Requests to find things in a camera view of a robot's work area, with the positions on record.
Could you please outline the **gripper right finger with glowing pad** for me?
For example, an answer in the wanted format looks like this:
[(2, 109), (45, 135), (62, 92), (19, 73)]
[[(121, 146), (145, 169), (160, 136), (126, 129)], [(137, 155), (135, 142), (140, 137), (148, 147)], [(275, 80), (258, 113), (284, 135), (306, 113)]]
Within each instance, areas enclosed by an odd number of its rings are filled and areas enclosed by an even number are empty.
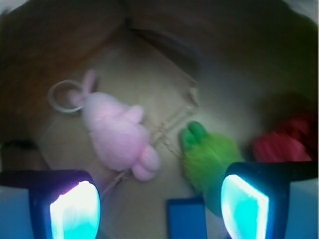
[(317, 239), (317, 162), (233, 163), (221, 187), (221, 212), (232, 239)]

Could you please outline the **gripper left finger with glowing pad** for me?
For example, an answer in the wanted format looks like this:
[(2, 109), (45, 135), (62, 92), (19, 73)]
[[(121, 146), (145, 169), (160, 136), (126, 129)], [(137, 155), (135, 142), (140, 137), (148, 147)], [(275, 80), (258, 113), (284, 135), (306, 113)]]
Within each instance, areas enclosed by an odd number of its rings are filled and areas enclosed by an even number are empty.
[(2, 239), (94, 239), (100, 218), (100, 195), (87, 171), (0, 174)]

